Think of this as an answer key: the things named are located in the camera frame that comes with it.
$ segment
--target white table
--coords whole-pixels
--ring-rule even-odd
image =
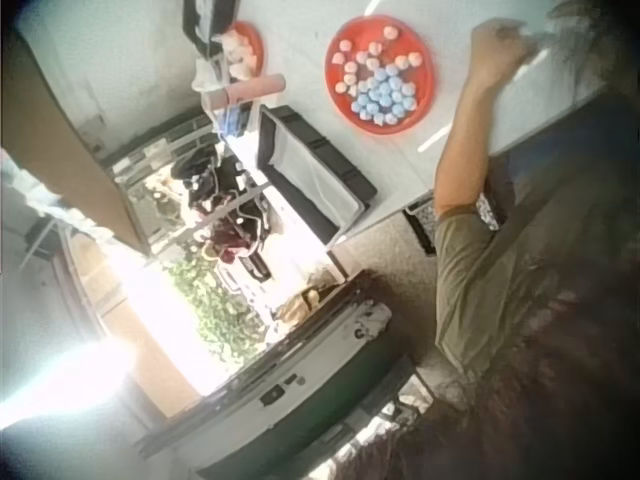
[[[370,210],[348,233],[352,236],[414,202],[433,187],[463,86],[471,29],[493,17],[526,21],[541,31],[554,0],[242,0],[238,19],[252,23],[266,50],[265,73],[282,73],[286,90],[265,99],[288,104],[326,136],[376,186]],[[360,15],[386,14],[411,26],[430,48],[437,70],[436,97],[427,116],[409,131],[391,137],[363,133],[344,119],[324,80],[326,49],[340,27]],[[573,75],[553,54],[509,85],[496,106],[491,152],[499,153],[568,113],[574,100]],[[230,145],[239,158],[254,162],[257,132]]]

